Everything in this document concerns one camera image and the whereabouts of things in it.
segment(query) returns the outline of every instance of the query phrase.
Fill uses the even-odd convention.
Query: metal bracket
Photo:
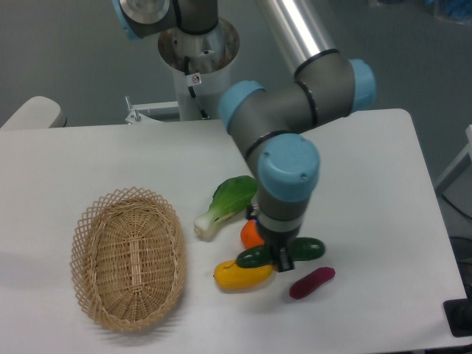
[[[125,101],[128,109],[128,116],[125,120],[130,124],[136,124],[143,119],[146,122],[175,122],[180,120],[176,101],[133,105],[129,96],[125,97]]]

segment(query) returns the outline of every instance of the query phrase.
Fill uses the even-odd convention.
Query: purple vegetable
[[[335,274],[334,269],[329,267],[318,268],[312,271],[309,275],[298,280],[290,287],[290,297],[295,300],[307,297],[328,280],[334,278]]]

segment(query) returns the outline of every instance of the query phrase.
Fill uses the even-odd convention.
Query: silver metal pole
[[[257,0],[293,72],[307,59],[327,49],[335,48],[311,4],[312,1]]]

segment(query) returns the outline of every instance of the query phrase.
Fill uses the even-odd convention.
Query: black ring
[[[306,86],[305,83],[300,80],[295,81],[295,84],[300,86],[300,88],[305,93],[305,96],[307,97],[311,109],[311,122],[313,123],[313,127],[315,128],[318,125],[318,111],[316,110],[316,102],[313,98],[313,92],[308,88],[308,86]]]
[[[290,133],[290,131],[272,131],[271,133],[267,133],[265,136],[261,136],[258,140],[255,141],[254,144],[252,144],[246,153],[244,154],[244,159],[247,160],[248,157],[256,150],[256,148],[261,145],[263,142],[266,142],[267,140],[273,138],[274,136],[281,135],[281,134],[287,134]]]
[[[308,64],[311,64],[311,63],[314,62],[316,59],[321,58],[321,57],[324,57],[325,55],[328,55],[328,54],[333,54],[333,53],[339,53],[339,51],[338,51],[337,49],[326,49],[326,50],[324,50],[323,52],[320,52],[320,53],[318,53],[317,55],[314,55],[313,57],[308,58],[308,59],[305,60],[303,63],[301,63],[298,68],[296,68],[295,73],[294,73],[294,77],[297,77],[297,75],[298,75],[304,68],[306,68]]]

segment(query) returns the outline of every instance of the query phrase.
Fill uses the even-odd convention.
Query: black cable
[[[452,201],[450,201],[444,194],[441,195],[442,199],[444,199],[444,201],[449,204],[449,206],[456,210],[460,215],[462,215],[464,218],[472,221],[472,216],[470,216],[469,214],[466,214],[464,213],[461,209],[459,209],[457,206],[455,206]]]
[[[185,76],[190,75],[190,58],[185,56],[184,57],[184,74]],[[209,115],[205,112],[204,108],[201,106],[200,101],[197,98],[197,94],[192,86],[189,86],[189,93],[190,96],[195,100],[198,106],[198,110],[200,111],[201,117],[203,119],[209,119]]]

